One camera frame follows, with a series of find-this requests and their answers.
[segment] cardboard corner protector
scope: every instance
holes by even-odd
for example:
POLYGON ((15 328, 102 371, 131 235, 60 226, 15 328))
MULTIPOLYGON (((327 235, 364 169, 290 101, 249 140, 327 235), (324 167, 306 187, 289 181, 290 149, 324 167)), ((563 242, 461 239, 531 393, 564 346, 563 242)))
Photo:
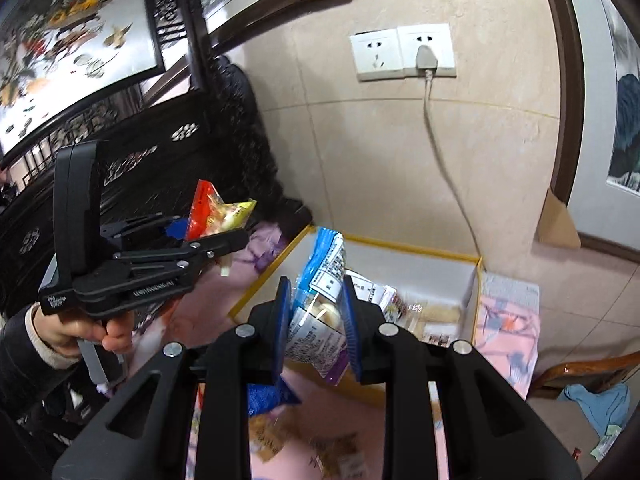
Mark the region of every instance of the cardboard corner protector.
POLYGON ((546 191, 545 204, 538 221, 538 241, 553 247, 579 249, 580 237, 566 205, 551 189, 546 191))

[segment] white cable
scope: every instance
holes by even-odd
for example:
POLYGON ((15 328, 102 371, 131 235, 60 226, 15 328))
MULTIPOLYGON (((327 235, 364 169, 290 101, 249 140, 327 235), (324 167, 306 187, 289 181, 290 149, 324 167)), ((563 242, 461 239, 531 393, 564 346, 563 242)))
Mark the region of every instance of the white cable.
MULTIPOLYGON (((453 179, 451 178, 449 171, 447 171, 447 167, 444 162, 444 156, 442 155, 442 149, 440 147, 440 143, 438 142, 438 138, 436 137, 432 127, 433 123, 431 122, 431 112, 430 112, 431 86, 433 85, 433 76, 436 73, 438 62, 436 61, 435 64, 436 64, 435 67, 428 68, 425 71, 424 122, 426 123, 426 126, 427 126, 427 133, 429 134, 429 140, 431 141, 431 147, 433 148, 433 154, 436 158, 436 163, 440 170, 440 174, 442 175, 445 182, 449 186, 449 189, 453 193, 453 197, 456 199, 456 203, 458 204, 458 207, 460 208, 460 212, 462 213, 462 216, 465 219, 466 225, 469 228, 469 232, 471 233, 471 238, 473 239, 474 245, 476 247, 476 253, 478 253, 478 256, 481 256, 482 253, 480 252, 480 247, 478 245, 478 238, 476 238, 476 232, 471 227, 471 222, 469 221, 469 216, 466 213, 465 206, 463 205, 462 199, 460 198, 460 193, 458 192, 458 188, 456 187, 456 184, 453 182, 453 179)), ((418 68, 423 68, 420 65, 421 65, 420 61, 417 60, 418 68)))

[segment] electrical socket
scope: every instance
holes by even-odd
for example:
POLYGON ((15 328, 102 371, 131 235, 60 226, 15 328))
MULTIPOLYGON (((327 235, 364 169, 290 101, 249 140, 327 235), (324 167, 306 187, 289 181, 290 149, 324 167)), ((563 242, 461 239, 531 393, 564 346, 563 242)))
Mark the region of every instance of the electrical socket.
POLYGON ((358 81, 404 77, 398 31, 394 28, 350 36, 358 81))
POLYGON ((415 67, 418 47, 428 45, 438 59, 436 76, 456 76, 456 61, 449 23, 432 25, 409 25, 398 27, 398 38, 402 55, 402 71, 405 77, 419 76, 415 67))

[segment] metal bolt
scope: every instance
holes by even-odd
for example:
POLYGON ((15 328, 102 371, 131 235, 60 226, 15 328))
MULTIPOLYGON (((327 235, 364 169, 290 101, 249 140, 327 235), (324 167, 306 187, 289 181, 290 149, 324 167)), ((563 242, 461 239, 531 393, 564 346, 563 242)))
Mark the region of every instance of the metal bolt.
POLYGON ((453 343, 453 350, 462 355, 471 354, 473 347, 469 341, 464 341, 463 339, 459 339, 455 343, 453 343))
POLYGON ((392 337, 400 332, 400 329, 393 323, 383 323, 378 327, 378 332, 382 335, 386 335, 387 337, 392 337))
POLYGON ((162 353, 167 357, 176 357, 182 353, 182 345, 180 343, 167 343, 162 349, 162 353))
POLYGON ((236 326, 236 335, 238 337, 251 337, 255 334, 255 328, 253 325, 244 324, 236 326))

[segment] human hand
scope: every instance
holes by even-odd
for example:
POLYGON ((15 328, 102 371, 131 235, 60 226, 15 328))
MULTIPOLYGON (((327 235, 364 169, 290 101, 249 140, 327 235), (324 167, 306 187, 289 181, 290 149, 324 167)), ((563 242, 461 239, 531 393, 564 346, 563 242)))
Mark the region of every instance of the human hand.
POLYGON ((67 310, 45 316, 38 305, 33 317, 33 327, 40 339, 53 351, 64 357, 78 357, 77 339, 100 343, 109 352, 124 354, 131 350, 131 332, 134 314, 126 312, 108 320, 105 326, 79 310, 67 310))

